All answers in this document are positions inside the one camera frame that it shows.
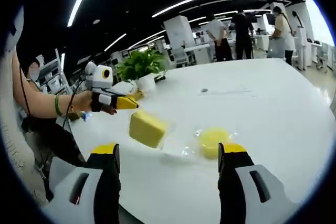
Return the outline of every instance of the black pants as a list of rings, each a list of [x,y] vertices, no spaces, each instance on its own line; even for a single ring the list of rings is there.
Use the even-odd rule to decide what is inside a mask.
[[[286,62],[292,66],[292,56],[293,56],[293,51],[288,51],[285,50],[285,58]]]
[[[232,60],[231,48],[227,39],[222,39],[220,46],[217,46],[217,43],[215,42],[215,50],[217,62],[224,61],[224,58],[226,60]]]
[[[246,59],[251,59],[252,42],[250,36],[244,36],[242,38],[236,38],[236,53],[237,60],[243,58],[243,52],[245,51]]]

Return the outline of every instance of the floor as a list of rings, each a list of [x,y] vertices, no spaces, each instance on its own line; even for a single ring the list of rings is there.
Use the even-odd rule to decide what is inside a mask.
[[[254,54],[255,59],[264,59],[267,56],[264,51],[255,51]],[[311,67],[307,67],[306,71],[297,71],[316,87],[317,91],[330,105],[336,90],[336,77],[334,77],[333,71],[330,68],[328,68],[327,73],[324,73],[323,70],[317,70],[314,62]]]

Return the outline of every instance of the white flower pot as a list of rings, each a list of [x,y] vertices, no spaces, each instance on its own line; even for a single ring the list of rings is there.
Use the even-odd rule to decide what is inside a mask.
[[[135,80],[135,83],[137,84],[138,88],[144,93],[153,91],[156,87],[154,75],[151,73],[144,77],[141,77],[139,80]]]

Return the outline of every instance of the yellow sponge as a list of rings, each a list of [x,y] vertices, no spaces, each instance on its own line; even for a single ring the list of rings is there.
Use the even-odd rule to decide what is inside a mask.
[[[166,123],[143,110],[131,116],[130,137],[149,147],[156,148],[159,145],[166,129]]]
[[[201,153],[209,159],[218,158],[218,144],[227,143],[230,134],[222,128],[208,128],[199,135]]]

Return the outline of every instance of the chair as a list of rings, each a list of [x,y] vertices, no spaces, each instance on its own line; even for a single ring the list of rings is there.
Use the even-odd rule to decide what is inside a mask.
[[[327,73],[328,72],[327,62],[328,62],[328,44],[322,43],[322,47],[318,47],[317,49],[316,68],[318,70],[323,69],[324,73]]]
[[[173,49],[172,54],[175,58],[177,66],[178,65],[185,65],[186,67],[188,66],[188,64],[189,64],[188,55],[186,54],[186,52],[184,51],[183,48]]]

